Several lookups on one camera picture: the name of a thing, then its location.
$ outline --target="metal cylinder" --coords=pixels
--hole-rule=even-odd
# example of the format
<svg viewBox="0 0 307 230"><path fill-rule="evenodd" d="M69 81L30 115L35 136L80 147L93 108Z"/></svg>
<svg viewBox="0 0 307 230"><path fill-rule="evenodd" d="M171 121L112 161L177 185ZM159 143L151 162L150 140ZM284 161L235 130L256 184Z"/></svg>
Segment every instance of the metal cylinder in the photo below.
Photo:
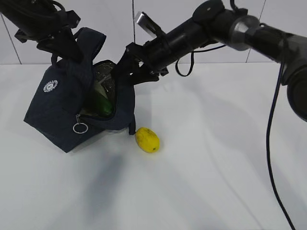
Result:
<svg viewBox="0 0 307 230"><path fill-rule="evenodd" d="M204 28L192 18L171 32L144 45L151 65L161 70L209 41Z"/></svg>

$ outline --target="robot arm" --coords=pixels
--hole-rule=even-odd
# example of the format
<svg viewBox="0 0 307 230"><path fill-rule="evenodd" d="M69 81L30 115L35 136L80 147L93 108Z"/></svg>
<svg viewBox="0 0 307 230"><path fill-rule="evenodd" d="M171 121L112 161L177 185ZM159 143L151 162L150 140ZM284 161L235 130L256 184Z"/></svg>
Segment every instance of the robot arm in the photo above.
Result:
<svg viewBox="0 0 307 230"><path fill-rule="evenodd" d="M82 60L83 54L71 32L80 22L74 11L66 12L53 0L0 0L0 12L19 28L15 37L20 42L37 41L40 50L77 62Z"/></svg>
<svg viewBox="0 0 307 230"><path fill-rule="evenodd" d="M167 34L145 13L139 13L136 23L156 38L143 46L128 45L112 71L113 77L128 76L132 84L158 81L160 75L168 73L170 64L197 48L217 42L238 51L252 48L281 62L284 41L281 34L285 34L289 54L282 85L288 85L293 110L307 121L307 38L260 24L258 18L248 15L248 10L239 9L231 2L233 10L227 10L222 0L208 0L190 19ZM74 11L65 11L53 0L0 0L0 12L19 27L15 37L21 42L34 40L38 49L77 62L82 60L71 32L80 21Z"/></svg>

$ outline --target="zipper pull ring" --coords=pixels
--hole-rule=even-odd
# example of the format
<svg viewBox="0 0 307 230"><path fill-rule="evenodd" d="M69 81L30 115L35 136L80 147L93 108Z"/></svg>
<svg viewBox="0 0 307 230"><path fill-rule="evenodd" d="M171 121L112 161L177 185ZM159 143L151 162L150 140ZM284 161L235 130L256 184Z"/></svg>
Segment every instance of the zipper pull ring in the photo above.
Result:
<svg viewBox="0 0 307 230"><path fill-rule="evenodd" d="M86 133L86 132L88 131L88 126L87 126L87 124L81 123L81 122L80 122L80 116L81 116L80 114L77 114L77 115L76 115L77 123L72 127L73 131L74 131L76 134L84 134L84 133ZM83 132L77 131L77 130L76 130L76 127L77 127L77 126L85 126L85 131L83 131Z"/></svg>

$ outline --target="green bottle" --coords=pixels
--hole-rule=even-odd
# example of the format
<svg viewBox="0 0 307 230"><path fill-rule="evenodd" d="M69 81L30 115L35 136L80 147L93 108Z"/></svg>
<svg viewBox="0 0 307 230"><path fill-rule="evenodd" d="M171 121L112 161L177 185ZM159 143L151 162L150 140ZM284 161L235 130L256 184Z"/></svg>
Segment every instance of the green bottle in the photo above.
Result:
<svg viewBox="0 0 307 230"><path fill-rule="evenodd" d="M113 105L106 98L106 93L98 82L94 83L94 89L87 96L84 107L103 118L110 117L113 113Z"/></svg>

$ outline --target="tile grout line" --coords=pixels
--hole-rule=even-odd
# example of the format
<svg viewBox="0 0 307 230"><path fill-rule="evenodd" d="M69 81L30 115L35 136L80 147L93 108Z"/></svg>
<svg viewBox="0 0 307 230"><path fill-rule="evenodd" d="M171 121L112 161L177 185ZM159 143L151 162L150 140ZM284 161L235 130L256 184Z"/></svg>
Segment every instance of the tile grout line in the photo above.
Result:
<svg viewBox="0 0 307 230"><path fill-rule="evenodd" d="M264 0L264 3L263 3L263 7L262 7L262 10L261 10L261 13L260 13L260 17L259 17L259 21L261 20L261 17L262 17L262 14L263 14L263 11L264 11L264 7L265 7L265 4L266 4L267 0Z"/></svg>
<svg viewBox="0 0 307 230"><path fill-rule="evenodd" d="M14 48L15 53L16 53L16 55L17 55L17 58L18 58L18 60L19 60L19 64L22 65L21 60L20 60L20 57L19 57L19 55L18 55L18 53L17 53L16 47L15 47L15 45L14 45L14 42L13 42L13 40L12 40L11 34L10 34L9 29L8 29L8 27L7 27L7 25L6 25L6 22L5 22L4 18L3 18L2 13L0 13L0 15L1 15L2 21L3 21L3 23L4 23L5 29L6 29L6 31L8 32L9 38L10 38L10 40L11 40L11 43L12 43L12 45L13 45L13 48Z"/></svg>
<svg viewBox="0 0 307 230"><path fill-rule="evenodd" d="M135 43L135 38L136 38L136 34L135 34L135 12L134 12L134 0L132 0L132 23L133 23L133 41Z"/></svg>

